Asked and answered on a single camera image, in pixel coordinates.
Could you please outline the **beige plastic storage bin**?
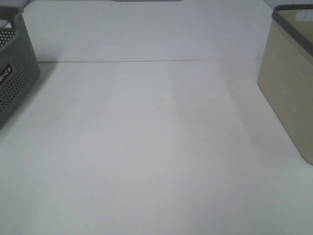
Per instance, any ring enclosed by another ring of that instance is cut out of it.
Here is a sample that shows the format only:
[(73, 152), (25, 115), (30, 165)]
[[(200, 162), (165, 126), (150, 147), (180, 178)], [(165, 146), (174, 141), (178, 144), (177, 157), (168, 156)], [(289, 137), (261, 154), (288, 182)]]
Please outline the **beige plastic storage bin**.
[(257, 85), (302, 158), (313, 163), (312, 4), (274, 7)]

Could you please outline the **grey perforated plastic basket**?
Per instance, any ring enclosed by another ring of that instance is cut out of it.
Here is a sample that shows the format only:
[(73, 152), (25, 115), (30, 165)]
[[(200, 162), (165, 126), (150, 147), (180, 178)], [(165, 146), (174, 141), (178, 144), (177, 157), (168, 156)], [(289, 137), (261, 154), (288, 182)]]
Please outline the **grey perforated plastic basket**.
[(40, 68), (23, 19), (23, 9), (1, 6), (0, 19), (10, 28), (0, 28), (0, 125), (25, 99), (39, 78)]

